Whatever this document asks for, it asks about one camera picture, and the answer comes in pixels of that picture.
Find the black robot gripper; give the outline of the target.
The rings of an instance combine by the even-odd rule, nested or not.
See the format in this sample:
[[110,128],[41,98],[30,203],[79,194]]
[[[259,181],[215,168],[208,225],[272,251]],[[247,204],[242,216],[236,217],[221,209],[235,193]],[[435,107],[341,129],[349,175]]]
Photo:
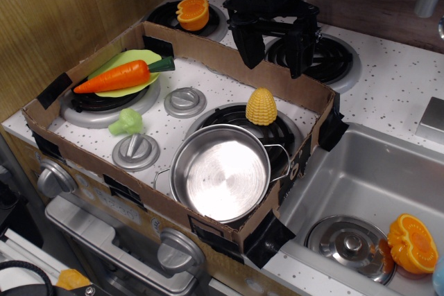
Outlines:
[[262,36],[284,36],[285,60],[293,79],[313,62],[319,9],[303,0],[227,0],[228,25],[249,69],[265,55]]

